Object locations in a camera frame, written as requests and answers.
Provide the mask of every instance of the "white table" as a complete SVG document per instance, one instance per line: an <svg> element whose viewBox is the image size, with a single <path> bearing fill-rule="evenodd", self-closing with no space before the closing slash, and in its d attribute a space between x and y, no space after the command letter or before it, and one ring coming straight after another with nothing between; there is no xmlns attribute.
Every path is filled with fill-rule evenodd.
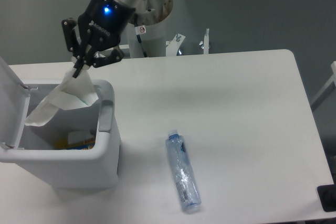
<svg viewBox="0 0 336 224"><path fill-rule="evenodd" d="M72 63L12 66L62 78ZM335 217L316 187L332 178L287 50L123 60L90 69L111 82L122 149L113 191L52 189L0 164L1 223L270 223ZM185 136L202 209L181 211L167 131Z"/></svg>

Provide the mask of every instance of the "black cable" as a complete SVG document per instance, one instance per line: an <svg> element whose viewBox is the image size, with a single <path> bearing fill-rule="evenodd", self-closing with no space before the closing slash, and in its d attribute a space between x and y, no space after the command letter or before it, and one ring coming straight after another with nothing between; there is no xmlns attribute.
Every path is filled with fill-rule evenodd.
<svg viewBox="0 0 336 224"><path fill-rule="evenodd" d="M134 13L134 27L137 27L137 26L138 26L138 15L137 15L136 13ZM138 42L139 42L139 44L140 44L140 47L141 47L143 56L144 56L145 58L147 58L148 55L147 55L147 52L145 51L145 49L144 49L143 46L142 46L142 40L141 40L140 34L137 34L137 35L136 35L136 38L138 39Z"/></svg>

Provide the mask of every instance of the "bottle cap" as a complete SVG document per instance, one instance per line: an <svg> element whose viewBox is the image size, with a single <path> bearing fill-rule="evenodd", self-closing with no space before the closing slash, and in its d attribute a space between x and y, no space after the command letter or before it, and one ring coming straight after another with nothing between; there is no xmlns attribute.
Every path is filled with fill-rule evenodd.
<svg viewBox="0 0 336 224"><path fill-rule="evenodd" d="M177 130L172 130L168 132L168 137L172 136L172 135L178 135L179 133L177 132Z"/></svg>

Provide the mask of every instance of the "white paper towel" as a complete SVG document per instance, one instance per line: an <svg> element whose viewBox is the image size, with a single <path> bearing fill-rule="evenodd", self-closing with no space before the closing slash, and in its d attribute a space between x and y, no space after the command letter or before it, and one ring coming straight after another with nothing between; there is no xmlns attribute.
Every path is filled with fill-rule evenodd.
<svg viewBox="0 0 336 224"><path fill-rule="evenodd" d="M73 110L89 107L98 99L96 90L86 70L73 78L76 69L70 69L60 85L55 87L26 118L25 125L43 126L59 109Z"/></svg>

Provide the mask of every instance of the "bottle label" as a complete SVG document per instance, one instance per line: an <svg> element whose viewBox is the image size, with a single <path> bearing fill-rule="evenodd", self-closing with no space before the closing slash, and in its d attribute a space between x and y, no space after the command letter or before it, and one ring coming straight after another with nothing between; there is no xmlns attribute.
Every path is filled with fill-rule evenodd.
<svg viewBox="0 0 336 224"><path fill-rule="evenodd" d="M180 196L180 201L181 202L189 201L189 197L188 197L187 190L185 188L185 184L182 181L179 181L176 183L176 187L177 187L178 195Z"/></svg>

